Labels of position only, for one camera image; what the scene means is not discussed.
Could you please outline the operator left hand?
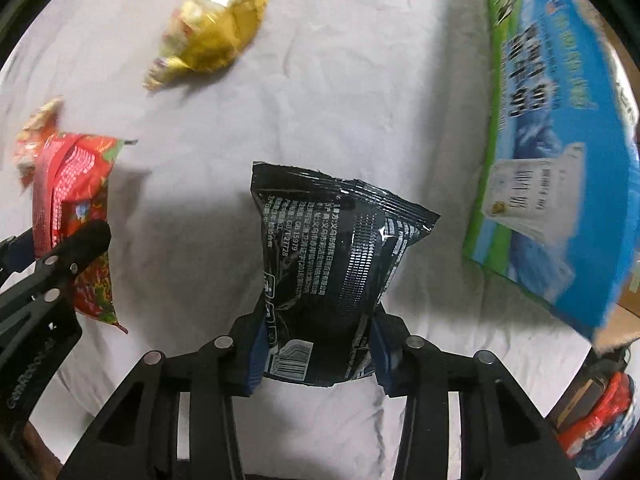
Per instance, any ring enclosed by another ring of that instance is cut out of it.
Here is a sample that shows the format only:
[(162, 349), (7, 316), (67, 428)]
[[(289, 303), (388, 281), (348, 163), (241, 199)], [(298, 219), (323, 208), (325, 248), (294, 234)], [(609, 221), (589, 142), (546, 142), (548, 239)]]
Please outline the operator left hand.
[(25, 462), (29, 466), (30, 471), (38, 479), (47, 478), (47, 452), (49, 452), (49, 450), (31, 422), (26, 422), (20, 439), (20, 445)]

